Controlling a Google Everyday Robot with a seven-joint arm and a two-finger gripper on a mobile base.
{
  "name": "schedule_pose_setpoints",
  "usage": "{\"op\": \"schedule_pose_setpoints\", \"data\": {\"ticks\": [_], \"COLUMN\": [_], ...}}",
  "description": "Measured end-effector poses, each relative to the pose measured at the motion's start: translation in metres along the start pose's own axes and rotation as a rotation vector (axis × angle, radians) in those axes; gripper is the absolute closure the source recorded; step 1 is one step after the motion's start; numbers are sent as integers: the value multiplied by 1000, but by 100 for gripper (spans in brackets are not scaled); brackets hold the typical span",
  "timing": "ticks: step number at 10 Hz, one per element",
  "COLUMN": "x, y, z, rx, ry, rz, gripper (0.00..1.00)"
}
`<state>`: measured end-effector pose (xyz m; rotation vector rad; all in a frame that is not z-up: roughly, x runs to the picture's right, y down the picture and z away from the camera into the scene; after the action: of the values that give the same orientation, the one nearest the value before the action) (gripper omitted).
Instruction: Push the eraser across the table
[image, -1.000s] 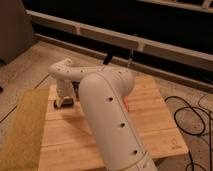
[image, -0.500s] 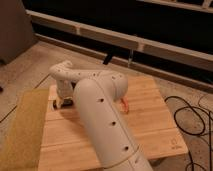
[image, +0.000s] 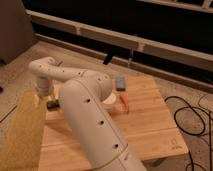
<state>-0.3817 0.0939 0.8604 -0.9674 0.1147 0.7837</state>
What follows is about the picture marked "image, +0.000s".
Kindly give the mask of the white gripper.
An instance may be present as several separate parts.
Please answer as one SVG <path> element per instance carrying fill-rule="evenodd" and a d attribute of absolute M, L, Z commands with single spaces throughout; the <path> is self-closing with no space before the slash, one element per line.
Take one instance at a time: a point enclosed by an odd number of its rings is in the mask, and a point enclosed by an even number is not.
<path fill-rule="evenodd" d="M 37 77 L 36 78 L 36 91 L 40 97 L 47 96 L 47 101 L 54 101 L 54 95 L 50 94 L 50 82 L 47 78 Z M 34 106 L 36 108 L 41 104 L 41 98 L 35 95 L 34 96 Z"/>

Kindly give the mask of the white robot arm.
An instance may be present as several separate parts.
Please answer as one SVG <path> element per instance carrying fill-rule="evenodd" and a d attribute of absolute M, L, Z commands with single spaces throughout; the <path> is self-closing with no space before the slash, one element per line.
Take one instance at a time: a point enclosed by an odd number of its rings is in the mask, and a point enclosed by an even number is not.
<path fill-rule="evenodd" d="M 60 109 L 93 171 L 147 171 L 102 105 L 112 92 L 107 74 L 61 67 L 52 57 L 32 61 L 29 70 L 36 76 L 40 97 L 53 93 L 55 80 L 62 83 Z"/>

